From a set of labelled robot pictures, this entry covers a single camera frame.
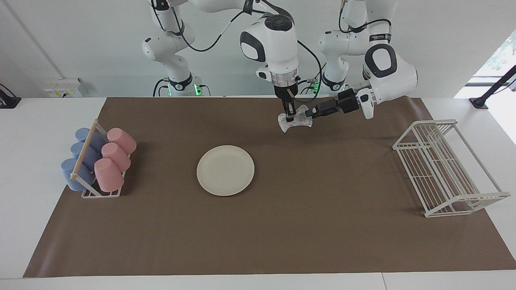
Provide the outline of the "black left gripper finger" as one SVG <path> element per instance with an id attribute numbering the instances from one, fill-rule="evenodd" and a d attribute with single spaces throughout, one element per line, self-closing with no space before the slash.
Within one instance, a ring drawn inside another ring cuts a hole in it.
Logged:
<path id="1" fill-rule="evenodd" d="M 322 107 L 316 106 L 316 107 L 312 108 L 311 110 L 308 110 L 308 117 L 315 119 L 315 118 L 319 118 L 319 117 L 325 117 L 325 116 L 334 114 L 339 111 L 340 111 L 339 107 L 322 108 Z"/>
<path id="2" fill-rule="evenodd" d="M 333 114 L 339 111 L 339 106 L 335 99 L 328 99 L 317 104 L 311 110 L 306 110 L 306 114 Z"/>

